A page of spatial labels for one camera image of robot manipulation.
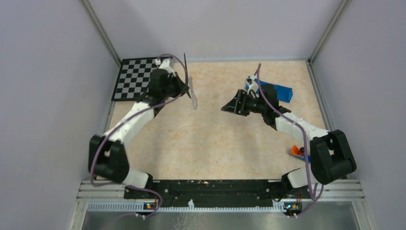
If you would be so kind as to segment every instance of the white arm segment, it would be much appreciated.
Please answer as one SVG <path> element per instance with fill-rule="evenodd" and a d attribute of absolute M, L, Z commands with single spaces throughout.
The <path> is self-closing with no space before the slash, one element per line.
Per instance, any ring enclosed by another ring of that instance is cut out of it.
<path fill-rule="evenodd" d="M 317 128 L 316 126 L 313 126 L 313 125 L 305 122 L 303 119 L 297 117 L 293 113 L 284 113 L 283 115 L 292 119 L 295 123 L 300 124 L 305 129 L 308 146 L 310 146 L 310 141 L 313 138 L 322 137 L 322 136 L 325 136 L 328 134 L 327 130 Z M 282 131 L 303 143 L 303 133 L 299 129 L 298 126 L 296 126 L 293 123 L 290 123 L 288 120 L 286 120 L 285 118 L 283 118 L 281 116 L 275 119 L 275 123 L 276 123 L 276 130 Z M 317 180 L 313 176 L 313 173 L 311 170 L 310 170 L 310 178 L 311 178 L 312 183 L 317 182 Z M 290 172 L 288 174 L 288 179 L 293 188 L 299 188 L 299 187 L 307 185 L 306 168 L 302 167 L 298 170 Z"/>
<path fill-rule="evenodd" d="M 120 123 L 124 122 L 127 118 L 134 115 L 138 111 L 149 108 L 149 105 L 144 102 L 135 102 L 131 110 L 125 115 L 120 122 L 118 122 L 112 129 L 107 131 L 104 135 L 109 134 L 115 127 Z M 150 109 L 143 112 L 142 114 L 134 117 L 131 121 L 124 124 L 120 129 L 118 129 L 110 138 L 110 141 L 121 141 L 124 147 L 126 148 L 128 144 L 133 140 L 137 135 L 139 130 L 150 120 L 154 118 L 154 110 Z M 133 185 L 140 188 L 145 188 L 148 180 L 148 174 L 141 172 L 137 169 L 130 167 L 127 177 L 122 182 L 123 185 Z"/>
<path fill-rule="evenodd" d="M 309 143 L 315 137 L 322 137 L 322 136 L 325 136 L 328 134 L 327 130 L 322 129 L 322 128 L 317 128 L 316 126 L 313 126 L 313 125 L 305 122 L 303 119 L 297 117 L 293 113 L 284 113 L 283 115 L 292 119 L 294 121 L 294 123 L 300 124 L 300 126 L 302 126 L 305 129 L 306 136 L 307 136 L 307 143 Z M 296 126 L 294 123 L 290 123 L 288 120 L 286 120 L 285 118 L 283 118 L 281 116 L 275 119 L 276 130 L 284 132 L 284 133 L 292 136 L 294 139 L 303 143 L 303 133 L 299 129 L 299 127 Z"/>

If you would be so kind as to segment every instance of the metal sheet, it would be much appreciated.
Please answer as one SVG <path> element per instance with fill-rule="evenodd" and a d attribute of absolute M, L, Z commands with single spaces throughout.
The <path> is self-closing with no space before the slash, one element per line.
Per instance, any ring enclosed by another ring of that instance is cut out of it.
<path fill-rule="evenodd" d="M 274 213 L 159 213 L 142 220 L 122 213 L 87 212 L 82 230 L 358 230 L 351 202 L 317 203 L 306 215 L 286 218 Z"/>

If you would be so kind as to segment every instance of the checkerboard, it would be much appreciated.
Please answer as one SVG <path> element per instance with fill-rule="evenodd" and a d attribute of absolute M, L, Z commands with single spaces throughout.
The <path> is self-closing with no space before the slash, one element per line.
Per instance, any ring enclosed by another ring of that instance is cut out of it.
<path fill-rule="evenodd" d="M 149 75 L 156 69 L 156 57 L 124 59 L 121 62 L 112 101 L 135 101 L 148 92 Z"/>

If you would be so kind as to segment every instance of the aluminum frame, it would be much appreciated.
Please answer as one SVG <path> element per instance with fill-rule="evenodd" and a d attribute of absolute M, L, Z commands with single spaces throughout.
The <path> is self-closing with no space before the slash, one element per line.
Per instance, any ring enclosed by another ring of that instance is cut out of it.
<path fill-rule="evenodd" d="M 110 55 L 113 57 L 116 64 L 119 66 L 121 63 L 118 54 L 113 47 L 108 35 L 106 34 L 105 30 L 103 29 L 102 24 L 100 23 L 96 13 L 94 12 L 93 8 L 91 7 L 88 0 L 79 0 L 82 3 L 82 6 L 86 10 L 90 20 L 92 21 L 95 29 L 100 35 L 101 40 L 108 48 Z M 328 38 L 330 37 L 332 31 L 334 31 L 335 26 L 337 25 L 340 17 L 343 15 L 343 12 L 347 9 L 351 0 L 342 0 L 341 4 L 339 5 L 336 13 L 334 14 L 332 20 L 330 21 L 326 31 L 324 32 L 323 36 L 321 37 L 320 41 L 317 43 L 314 52 L 312 53 L 311 57 L 306 61 L 307 69 L 309 71 L 309 75 L 313 84 L 313 88 L 316 93 L 317 101 L 319 103 L 319 107 L 323 116 L 323 120 L 325 122 L 325 126 L 327 129 L 333 130 L 334 123 L 331 120 L 330 113 L 327 108 L 327 103 L 324 99 L 323 92 L 320 88 L 320 85 L 317 80 L 317 75 L 313 69 L 313 63 L 317 59 L 318 54 L 320 53 L 321 49 L 324 47 L 325 43 L 327 42 Z M 112 102 L 110 104 L 109 114 L 106 118 L 106 122 L 104 125 L 104 130 L 107 130 L 110 126 L 111 117 L 113 115 L 115 103 Z M 90 185 L 90 181 L 82 181 L 80 186 L 78 196 L 75 202 L 75 207 L 71 216 L 71 221 L 69 225 L 70 230 L 80 230 L 82 229 L 86 212 L 88 207 L 92 202 L 106 202 L 106 201 L 113 201 L 113 202 L 128 202 L 133 203 L 132 200 L 124 200 L 124 188 L 120 185 L 106 185 L 102 187 L 92 187 Z M 281 202 L 292 202 L 295 199 L 283 199 Z M 359 180 L 337 180 L 331 184 L 325 186 L 322 196 L 320 197 L 319 201 L 324 202 L 341 202 L 341 201 L 351 201 L 354 212 L 359 224 L 360 230 L 375 230 L 376 227 L 374 225 L 374 221 L 372 215 L 369 211 L 368 205 L 366 203 L 366 199 L 364 193 L 362 191 L 361 184 Z"/>

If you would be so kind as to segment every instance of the wire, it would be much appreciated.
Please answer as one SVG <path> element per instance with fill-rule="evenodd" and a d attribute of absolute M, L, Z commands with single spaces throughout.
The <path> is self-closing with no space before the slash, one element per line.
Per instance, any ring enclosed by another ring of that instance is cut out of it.
<path fill-rule="evenodd" d="M 163 55 L 160 55 L 159 57 L 162 57 L 162 56 L 171 56 L 171 57 L 175 58 L 175 59 L 182 65 L 183 70 L 185 71 L 185 81 L 187 82 L 187 79 L 188 79 L 188 72 L 187 72 L 187 69 L 186 69 L 185 65 L 183 64 L 183 62 L 182 62 L 178 57 L 176 57 L 175 55 L 172 55 L 172 54 L 163 54 Z M 112 184 L 112 183 L 95 184 L 94 181 L 93 181 L 93 180 L 94 180 L 94 168 L 95 168 L 95 166 L 96 166 L 97 158 L 99 157 L 100 152 L 102 151 L 102 149 L 103 149 L 104 145 L 106 144 L 107 140 L 108 140 L 118 129 L 120 129 L 125 123 L 129 122 L 129 121 L 132 120 L 134 117 L 136 117 L 136 116 L 138 116 L 138 115 L 140 115 L 140 114 L 142 114 L 142 113 L 144 113 L 144 112 L 146 112 L 146 111 L 148 111 L 148 110 L 155 109 L 155 108 L 160 108 L 160 107 L 163 107 L 163 106 L 165 106 L 165 105 L 167 105 L 167 104 L 169 104 L 169 103 L 174 102 L 175 100 L 177 100 L 178 98 L 180 98 L 180 96 L 183 94 L 183 92 L 184 92 L 184 90 L 182 90 L 182 92 L 181 92 L 178 96 L 176 96 L 175 98 L 173 98 L 172 100 L 169 100 L 169 101 L 167 101 L 167 102 L 164 102 L 164 103 L 161 103 L 161 104 L 157 104 L 157 105 L 151 106 L 151 107 L 149 107 L 149 108 L 143 109 L 143 110 L 141 110 L 141 111 L 139 111 L 139 112 L 137 112 L 137 113 L 131 115 L 131 116 L 130 116 L 129 118 L 127 118 L 125 121 L 123 121 L 122 123 L 120 123 L 119 125 L 117 125 L 109 134 L 107 134 L 107 136 L 106 136 L 106 137 L 103 139 L 103 141 L 101 142 L 100 146 L 97 148 L 96 154 L 95 154 L 95 156 L 94 156 L 94 158 L 93 158 L 93 162 L 92 162 L 92 164 L 91 164 L 91 168 L 90 168 L 90 183 L 91 183 L 93 186 L 101 186 L 101 185 L 106 185 L 106 184 Z M 153 212 L 151 212 L 150 214 L 146 215 L 145 218 L 150 217 L 150 216 L 153 216 L 153 215 L 158 211 L 158 209 L 161 207 L 161 205 L 162 205 L 162 203 L 163 203 L 163 199 L 162 199 L 162 196 L 161 196 L 159 193 L 157 193 L 157 192 L 155 192 L 155 191 L 153 191 L 153 190 L 150 190 L 150 189 L 139 188 L 139 187 L 135 187 L 135 186 L 132 186 L 132 185 L 127 185 L 127 187 L 129 187 L 129 188 L 131 188 L 131 189 L 134 189 L 134 190 L 150 192 L 150 193 L 153 193 L 153 194 L 155 194 L 156 196 L 159 197 L 158 206 L 155 208 L 155 210 L 154 210 Z M 134 214 L 134 213 L 122 214 L 122 215 L 120 215 L 119 217 L 115 218 L 115 219 L 114 219 L 113 221 L 111 221 L 111 222 L 114 222 L 114 221 L 116 221 L 116 220 L 118 220 L 118 219 L 120 219 L 120 218 L 122 218 L 122 217 L 124 217 L 124 216 L 129 216 L 129 215 L 136 215 L 136 216 L 137 216 L 138 214 Z"/>
<path fill-rule="evenodd" d="M 257 79 L 258 82 L 260 82 L 259 80 L 259 69 L 261 68 L 261 63 L 258 64 L 258 68 L 255 71 L 254 75 L 257 75 Z M 288 120 L 290 123 L 296 125 L 303 134 L 303 145 L 304 145 L 304 161 L 305 161 L 305 167 L 306 167 L 306 176 L 307 176 L 307 187 L 309 188 L 309 193 L 310 193 L 310 197 L 312 198 L 312 200 L 315 200 L 315 193 L 313 193 L 313 189 L 312 189 L 312 181 L 310 179 L 310 169 L 309 169 L 309 157 L 307 155 L 308 150 L 307 150 L 307 134 L 306 131 L 304 130 L 304 128 L 299 124 L 299 123 L 295 123 L 292 119 L 288 118 L 287 116 L 283 115 L 281 112 L 279 112 L 275 107 L 273 107 L 273 105 L 268 101 L 268 99 L 265 97 L 265 94 L 262 90 L 261 84 L 258 84 L 258 89 L 259 92 L 261 94 L 261 96 L 264 98 L 266 104 L 268 104 L 268 106 L 274 111 L 276 112 L 279 116 L 285 118 L 286 120 Z"/>
<path fill-rule="evenodd" d="M 319 193 L 318 196 L 315 198 L 315 200 L 312 201 L 312 203 L 309 204 L 309 206 L 307 206 L 301 213 L 296 214 L 296 218 L 300 217 L 301 215 L 303 215 L 304 213 L 306 213 L 306 212 L 309 211 L 309 209 L 316 203 L 316 201 L 320 199 L 321 194 L 323 193 L 323 189 L 324 189 L 324 185 L 322 184 L 322 185 L 321 185 L 321 189 L 320 189 L 320 193 Z"/>

